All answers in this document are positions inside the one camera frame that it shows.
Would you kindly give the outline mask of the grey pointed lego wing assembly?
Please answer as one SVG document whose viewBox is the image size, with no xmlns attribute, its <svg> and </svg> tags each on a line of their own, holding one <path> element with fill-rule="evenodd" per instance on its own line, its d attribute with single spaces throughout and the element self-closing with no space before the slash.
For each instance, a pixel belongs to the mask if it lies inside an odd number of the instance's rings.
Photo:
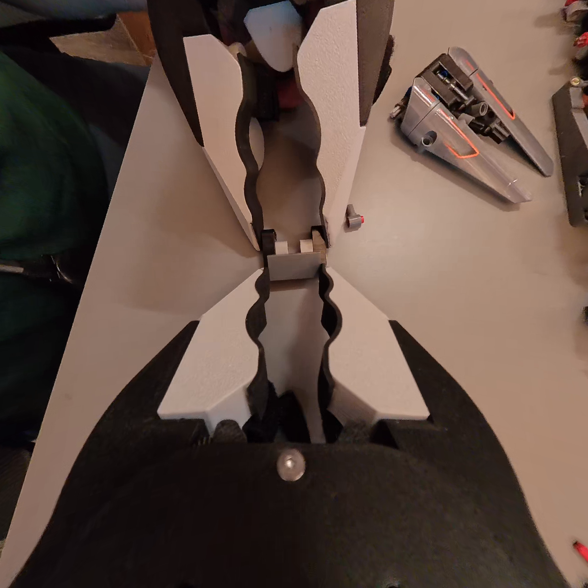
<svg viewBox="0 0 588 588">
<path fill-rule="evenodd" d="M 484 138 L 497 144 L 512 140 L 543 176 L 554 173 L 547 151 L 463 48 L 448 48 L 416 75 L 389 118 L 420 152 L 436 156 L 512 204 L 532 197 Z"/>
</svg>

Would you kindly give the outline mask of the small yellow-axle lego assembly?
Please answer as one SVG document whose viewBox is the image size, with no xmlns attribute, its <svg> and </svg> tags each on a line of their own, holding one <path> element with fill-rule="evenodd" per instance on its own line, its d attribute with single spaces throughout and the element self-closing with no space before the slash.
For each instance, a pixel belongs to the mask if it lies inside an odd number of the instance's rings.
<svg viewBox="0 0 588 588">
<path fill-rule="evenodd" d="M 316 254 L 319 264 L 327 264 L 327 239 L 324 227 L 311 226 L 310 232 L 299 241 L 298 247 L 290 250 L 288 241 L 278 241 L 274 229 L 264 229 L 261 232 L 261 253 L 263 266 L 269 267 L 271 255 Z"/>
</svg>

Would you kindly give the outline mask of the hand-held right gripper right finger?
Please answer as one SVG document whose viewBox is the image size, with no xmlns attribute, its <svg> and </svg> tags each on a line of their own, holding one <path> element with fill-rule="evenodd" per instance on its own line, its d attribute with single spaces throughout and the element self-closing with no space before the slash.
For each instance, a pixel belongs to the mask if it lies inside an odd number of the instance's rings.
<svg viewBox="0 0 588 588">
<path fill-rule="evenodd" d="M 320 272 L 326 410 L 338 422 L 427 420 L 423 396 L 388 317 L 333 268 Z"/>
</svg>

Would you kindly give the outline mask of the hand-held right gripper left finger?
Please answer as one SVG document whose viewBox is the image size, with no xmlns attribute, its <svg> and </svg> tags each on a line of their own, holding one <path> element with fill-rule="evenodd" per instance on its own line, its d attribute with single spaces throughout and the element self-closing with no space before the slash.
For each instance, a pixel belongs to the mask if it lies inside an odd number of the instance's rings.
<svg viewBox="0 0 588 588">
<path fill-rule="evenodd" d="M 269 274 L 258 269 L 202 316 L 158 407 L 161 419 L 263 419 L 269 399 L 260 334 L 266 326 Z"/>
</svg>

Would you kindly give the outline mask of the grey plate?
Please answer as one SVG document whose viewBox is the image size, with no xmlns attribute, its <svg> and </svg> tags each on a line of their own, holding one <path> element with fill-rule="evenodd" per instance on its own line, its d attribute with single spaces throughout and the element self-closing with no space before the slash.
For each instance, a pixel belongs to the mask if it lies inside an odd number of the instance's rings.
<svg viewBox="0 0 588 588">
<path fill-rule="evenodd" d="M 312 279 L 322 264 L 318 252 L 269 254 L 266 261 L 271 282 Z"/>
</svg>

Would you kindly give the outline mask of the partly built lego model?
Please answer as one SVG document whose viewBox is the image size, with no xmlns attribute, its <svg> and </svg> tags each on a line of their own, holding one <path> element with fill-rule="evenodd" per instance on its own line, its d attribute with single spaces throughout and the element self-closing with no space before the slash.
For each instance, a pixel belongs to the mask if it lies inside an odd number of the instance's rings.
<svg viewBox="0 0 588 588">
<path fill-rule="evenodd" d="M 557 145 L 569 223 L 587 226 L 587 1 L 566 1 L 565 23 L 573 27 L 575 74 L 552 96 Z"/>
</svg>

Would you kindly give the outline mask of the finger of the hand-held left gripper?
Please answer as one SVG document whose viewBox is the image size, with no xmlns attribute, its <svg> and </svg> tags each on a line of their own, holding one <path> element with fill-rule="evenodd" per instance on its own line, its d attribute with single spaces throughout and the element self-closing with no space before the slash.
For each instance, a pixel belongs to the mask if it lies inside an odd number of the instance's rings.
<svg viewBox="0 0 588 588">
<path fill-rule="evenodd" d="M 365 135 L 359 119 L 356 1 L 320 8 L 298 48 L 296 78 L 319 128 L 319 215 L 332 247 L 345 224 Z"/>
<path fill-rule="evenodd" d="M 243 231 L 260 251 L 263 212 L 256 183 L 264 139 L 252 114 L 256 88 L 251 64 L 211 34 L 186 36 L 183 46 L 205 157 Z"/>
</svg>

